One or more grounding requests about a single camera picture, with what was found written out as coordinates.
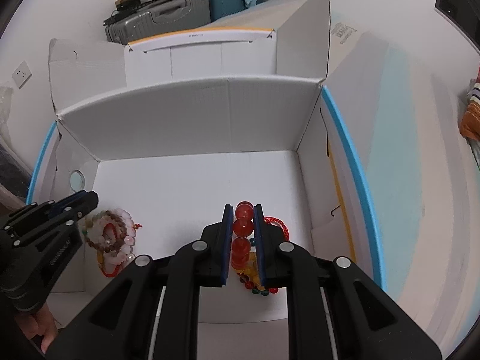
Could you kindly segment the person's left hand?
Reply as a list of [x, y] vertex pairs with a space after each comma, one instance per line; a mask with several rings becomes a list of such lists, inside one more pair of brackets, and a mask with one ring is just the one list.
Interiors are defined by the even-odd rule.
[[52, 342], [59, 335], [55, 324], [55, 318], [48, 304], [44, 305], [32, 314], [17, 314], [15, 320], [28, 340], [35, 336], [41, 336], [41, 352], [45, 354]]

